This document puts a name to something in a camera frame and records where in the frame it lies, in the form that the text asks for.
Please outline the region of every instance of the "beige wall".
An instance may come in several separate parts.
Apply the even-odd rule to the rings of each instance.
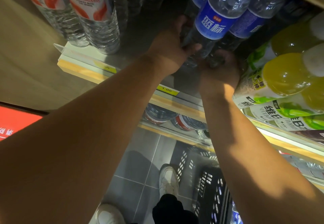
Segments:
[[[66,40],[30,0],[0,0],[0,23],[0,101],[51,110],[95,86],[56,65]]]

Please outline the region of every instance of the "shoe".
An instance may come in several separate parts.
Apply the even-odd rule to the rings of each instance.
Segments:
[[[95,212],[95,216],[96,224],[125,224],[123,215],[116,207],[110,204],[100,205]]]
[[[172,194],[178,197],[179,181],[177,173],[169,164],[164,164],[160,170],[159,189],[160,198],[164,194]]]

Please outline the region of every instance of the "gray tile floor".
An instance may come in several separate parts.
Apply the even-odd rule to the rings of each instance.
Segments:
[[[172,164],[175,161],[175,152],[182,153],[181,146],[186,144],[138,128],[102,203],[118,207],[126,223],[153,224],[152,209],[159,201],[160,168],[165,163]],[[193,184],[188,185],[190,184],[180,183],[178,200],[182,202],[184,209],[192,210]]]

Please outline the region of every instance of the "black pants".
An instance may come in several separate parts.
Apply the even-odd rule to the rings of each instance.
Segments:
[[[152,211],[155,224],[198,224],[197,216],[184,210],[174,195],[164,194]]]

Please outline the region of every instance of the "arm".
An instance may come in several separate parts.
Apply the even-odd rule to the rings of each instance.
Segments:
[[[324,195],[291,166],[232,101],[239,80],[233,54],[202,64],[200,93],[209,133],[243,223],[322,223]]]
[[[179,17],[146,54],[0,143],[0,223],[88,223],[156,87],[200,45]]]

